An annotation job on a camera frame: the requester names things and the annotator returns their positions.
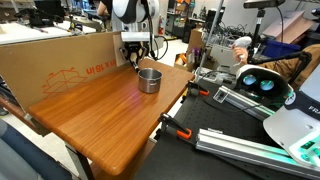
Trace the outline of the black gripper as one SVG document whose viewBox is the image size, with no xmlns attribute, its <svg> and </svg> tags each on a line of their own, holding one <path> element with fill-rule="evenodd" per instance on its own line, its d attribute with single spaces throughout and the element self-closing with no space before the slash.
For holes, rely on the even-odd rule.
<svg viewBox="0 0 320 180">
<path fill-rule="evenodd" d="M 128 62 L 136 62 L 136 64 L 144 59 L 147 52 L 148 49 L 141 42 L 125 42 L 120 48 L 123 59 Z"/>
</svg>

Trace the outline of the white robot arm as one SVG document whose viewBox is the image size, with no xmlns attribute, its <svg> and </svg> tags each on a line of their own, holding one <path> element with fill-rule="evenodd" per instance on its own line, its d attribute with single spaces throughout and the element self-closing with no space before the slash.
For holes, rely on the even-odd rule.
<svg viewBox="0 0 320 180">
<path fill-rule="evenodd" d="M 159 16 L 159 0 L 114 0 L 115 28 L 121 32 L 121 53 L 131 64 L 138 64 L 148 52 L 144 42 L 154 40 L 152 20 Z"/>
</svg>

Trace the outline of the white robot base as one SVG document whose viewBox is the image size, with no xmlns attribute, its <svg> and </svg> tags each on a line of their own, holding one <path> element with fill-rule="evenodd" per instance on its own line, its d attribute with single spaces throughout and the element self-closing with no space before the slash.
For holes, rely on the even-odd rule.
<svg viewBox="0 0 320 180">
<path fill-rule="evenodd" d="M 263 127 L 296 162 L 320 168 L 320 65 Z"/>
</svg>

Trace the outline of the operator hand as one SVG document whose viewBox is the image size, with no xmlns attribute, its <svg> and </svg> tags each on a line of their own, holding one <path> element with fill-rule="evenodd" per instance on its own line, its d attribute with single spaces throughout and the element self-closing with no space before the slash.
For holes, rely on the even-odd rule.
<svg viewBox="0 0 320 180">
<path fill-rule="evenodd" d="M 233 57 L 237 63 L 246 64 L 248 59 L 247 49 L 242 47 L 234 47 Z"/>
</svg>

